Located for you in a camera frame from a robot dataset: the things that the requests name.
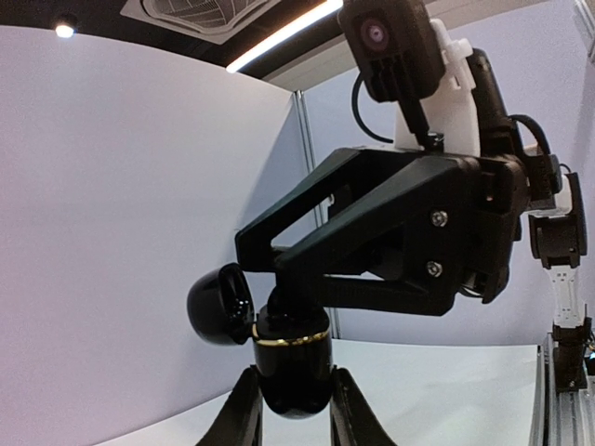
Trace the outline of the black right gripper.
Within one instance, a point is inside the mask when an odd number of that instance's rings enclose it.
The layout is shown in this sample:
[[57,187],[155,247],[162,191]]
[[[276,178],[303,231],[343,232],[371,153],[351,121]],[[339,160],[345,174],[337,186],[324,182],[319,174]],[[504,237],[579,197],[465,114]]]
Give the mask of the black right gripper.
[[[442,316],[457,293],[489,304],[504,290],[529,197],[514,156],[337,149],[236,234],[237,260],[326,307]],[[323,226],[272,245],[318,207]]]

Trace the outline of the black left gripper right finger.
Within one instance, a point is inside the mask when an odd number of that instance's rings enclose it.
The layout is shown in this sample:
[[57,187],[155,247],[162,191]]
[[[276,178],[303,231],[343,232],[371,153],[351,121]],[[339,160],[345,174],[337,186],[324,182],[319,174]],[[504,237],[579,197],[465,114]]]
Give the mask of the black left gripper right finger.
[[334,446],[396,446],[377,420],[350,372],[335,368],[330,400],[331,444]]

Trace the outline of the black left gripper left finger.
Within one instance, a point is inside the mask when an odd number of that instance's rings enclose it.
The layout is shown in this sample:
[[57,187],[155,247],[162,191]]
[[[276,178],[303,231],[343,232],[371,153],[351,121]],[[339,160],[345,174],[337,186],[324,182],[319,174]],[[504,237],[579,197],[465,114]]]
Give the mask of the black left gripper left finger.
[[215,421],[197,446],[262,444],[263,398],[255,366],[243,370]]

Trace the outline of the small black charging case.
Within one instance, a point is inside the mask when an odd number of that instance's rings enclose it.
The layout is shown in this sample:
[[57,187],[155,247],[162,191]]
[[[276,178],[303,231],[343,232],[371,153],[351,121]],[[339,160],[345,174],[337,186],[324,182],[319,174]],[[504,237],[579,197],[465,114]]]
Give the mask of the small black charging case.
[[269,408],[287,418],[321,412],[332,394],[330,321],[320,307],[281,302],[274,288],[255,310],[247,279],[236,263],[207,273],[187,296],[192,329],[205,342],[235,346],[251,341],[258,385]]

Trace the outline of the black stem earbud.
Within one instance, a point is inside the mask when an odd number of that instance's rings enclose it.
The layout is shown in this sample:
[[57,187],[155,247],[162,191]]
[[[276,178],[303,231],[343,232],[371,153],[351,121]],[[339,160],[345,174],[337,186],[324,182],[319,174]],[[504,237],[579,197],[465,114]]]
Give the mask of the black stem earbud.
[[327,324],[328,316],[294,278],[275,274],[275,286],[267,302],[268,319],[280,327]]

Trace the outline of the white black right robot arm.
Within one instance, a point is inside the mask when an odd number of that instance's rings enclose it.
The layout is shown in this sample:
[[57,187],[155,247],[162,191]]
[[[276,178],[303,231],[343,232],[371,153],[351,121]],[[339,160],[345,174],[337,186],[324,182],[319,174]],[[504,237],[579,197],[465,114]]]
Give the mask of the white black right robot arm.
[[453,152],[432,132],[422,102],[444,65],[402,54],[366,62],[360,80],[399,104],[419,150],[334,151],[236,236],[241,267],[277,278],[274,310],[314,306],[441,316],[456,294],[492,302],[509,280],[513,244],[529,219],[533,257],[557,298],[552,324],[556,388],[587,384],[591,323],[576,295],[588,249],[578,176],[562,172],[532,118],[507,113],[489,60],[467,57],[480,150]]

